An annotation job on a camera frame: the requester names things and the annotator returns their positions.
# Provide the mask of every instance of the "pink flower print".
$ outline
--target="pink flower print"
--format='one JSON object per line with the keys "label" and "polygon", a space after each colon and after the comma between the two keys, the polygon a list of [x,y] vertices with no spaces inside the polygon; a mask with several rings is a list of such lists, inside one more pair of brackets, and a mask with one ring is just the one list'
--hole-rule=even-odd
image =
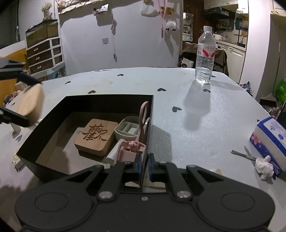
{"label": "pink flower print", "polygon": [[261,143],[260,139],[257,137],[256,134],[253,134],[251,139],[254,141],[254,145],[256,145],[257,143]]}

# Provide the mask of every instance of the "silver bolt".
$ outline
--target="silver bolt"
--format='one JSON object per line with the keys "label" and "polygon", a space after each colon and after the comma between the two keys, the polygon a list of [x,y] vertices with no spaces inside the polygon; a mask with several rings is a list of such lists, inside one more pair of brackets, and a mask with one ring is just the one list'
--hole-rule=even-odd
{"label": "silver bolt", "polygon": [[110,191],[102,191],[98,194],[101,199],[109,199],[112,198],[113,194]]}
{"label": "silver bolt", "polygon": [[191,193],[188,191],[178,191],[177,196],[179,198],[189,198],[191,196]]}
{"label": "silver bolt", "polygon": [[146,197],[146,196],[141,197],[141,200],[142,200],[142,201],[147,201],[147,200],[149,200],[149,197]]}

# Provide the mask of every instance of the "blue tissue package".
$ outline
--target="blue tissue package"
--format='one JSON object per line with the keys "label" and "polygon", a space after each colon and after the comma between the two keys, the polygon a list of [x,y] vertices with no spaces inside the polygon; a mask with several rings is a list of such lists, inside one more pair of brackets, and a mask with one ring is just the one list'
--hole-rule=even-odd
{"label": "blue tissue package", "polygon": [[263,158],[271,157],[277,176],[286,170],[286,130],[273,117],[261,120],[249,140]]}

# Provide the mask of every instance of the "white plastic bag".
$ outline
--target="white plastic bag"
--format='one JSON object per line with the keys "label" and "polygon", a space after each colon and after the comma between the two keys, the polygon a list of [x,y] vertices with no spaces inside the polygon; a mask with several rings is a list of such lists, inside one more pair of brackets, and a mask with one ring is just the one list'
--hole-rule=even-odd
{"label": "white plastic bag", "polygon": [[146,16],[146,17],[156,17],[157,15],[159,15],[157,10],[152,5],[150,5],[148,3],[142,4],[140,13],[142,16]]}

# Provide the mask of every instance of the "faucet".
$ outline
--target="faucet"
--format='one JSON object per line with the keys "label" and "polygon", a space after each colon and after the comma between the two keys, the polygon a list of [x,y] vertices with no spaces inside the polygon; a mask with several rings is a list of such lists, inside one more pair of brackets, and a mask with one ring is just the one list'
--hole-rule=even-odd
{"label": "faucet", "polygon": [[248,34],[246,34],[246,35],[244,35],[244,36],[242,37],[242,39],[241,39],[240,43],[242,43],[242,42],[243,42],[243,38],[244,38],[244,37],[247,37],[247,38],[248,38]]}

